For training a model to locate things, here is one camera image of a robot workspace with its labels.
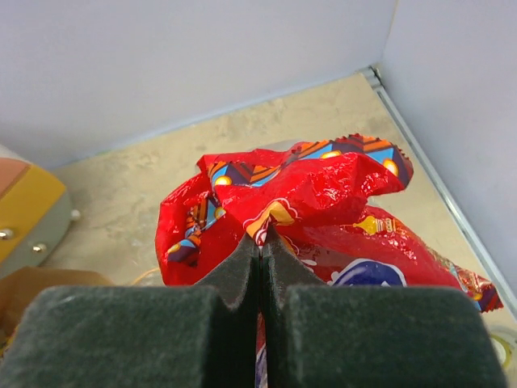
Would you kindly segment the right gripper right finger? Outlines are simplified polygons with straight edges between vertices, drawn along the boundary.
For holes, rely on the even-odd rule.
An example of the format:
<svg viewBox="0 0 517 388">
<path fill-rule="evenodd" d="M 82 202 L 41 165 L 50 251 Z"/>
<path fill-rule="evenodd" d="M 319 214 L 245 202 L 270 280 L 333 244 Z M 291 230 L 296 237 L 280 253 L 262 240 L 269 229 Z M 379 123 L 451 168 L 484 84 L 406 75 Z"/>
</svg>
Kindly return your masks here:
<svg viewBox="0 0 517 388">
<path fill-rule="evenodd" d="M 451 288 L 329 286 L 267 231 L 262 258 L 271 387 L 504 387 L 473 303 Z"/>
</svg>

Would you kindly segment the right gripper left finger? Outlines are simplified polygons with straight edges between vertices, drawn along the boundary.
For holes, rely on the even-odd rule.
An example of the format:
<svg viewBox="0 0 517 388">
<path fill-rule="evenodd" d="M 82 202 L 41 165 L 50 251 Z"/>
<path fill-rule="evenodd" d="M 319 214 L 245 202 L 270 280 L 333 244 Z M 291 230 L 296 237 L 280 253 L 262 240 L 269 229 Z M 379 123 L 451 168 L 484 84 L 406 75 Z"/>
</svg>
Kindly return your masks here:
<svg viewBox="0 0 517 388">
<path fill-rule="evenodd" d="M 192 286 L 57 286 L 28 306 L 4 387 L 252 387 L 258 251 L 243 238 Z"/>
</svg>

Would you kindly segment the red candy bag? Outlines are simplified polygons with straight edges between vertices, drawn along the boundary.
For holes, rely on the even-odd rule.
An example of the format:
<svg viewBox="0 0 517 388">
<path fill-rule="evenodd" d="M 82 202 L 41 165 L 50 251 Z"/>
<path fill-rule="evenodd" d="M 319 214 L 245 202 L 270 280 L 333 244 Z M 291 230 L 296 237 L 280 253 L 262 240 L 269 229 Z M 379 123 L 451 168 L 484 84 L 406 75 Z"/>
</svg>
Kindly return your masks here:
<svg viewBox="0 0 517 388">
<path fill-rule="evenodd" d="M 482 312 L 502 308 L 490 280 L 369 204 L 405 190 L 414 174 L 389 141 L 352 134 L 283 151 L 206 154 L 197 167 L 160 206 L 155 249 L 166 285 L 196 283 L 242 238 L 262 247 L 273 227 L 328 285 L 446 286 L 466 293 Z"/>
</svg>

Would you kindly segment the red brown paper bag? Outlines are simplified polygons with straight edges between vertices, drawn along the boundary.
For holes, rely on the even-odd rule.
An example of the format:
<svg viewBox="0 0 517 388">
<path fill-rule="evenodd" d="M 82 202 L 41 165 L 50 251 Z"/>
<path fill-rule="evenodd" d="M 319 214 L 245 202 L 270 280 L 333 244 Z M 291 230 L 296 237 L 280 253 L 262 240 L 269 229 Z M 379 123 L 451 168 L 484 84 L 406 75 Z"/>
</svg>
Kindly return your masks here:
<svg viewBox="0 0 517 388">
<path fill-rule="evenodd" d="M 16 361 L 104 361 L 162 365 L 163 342 L 129 315 L 151 310 L 160 292 L 114 287 L 96 272 L 23 268 L 1 283 L 4 365 Z"/>
</svg>

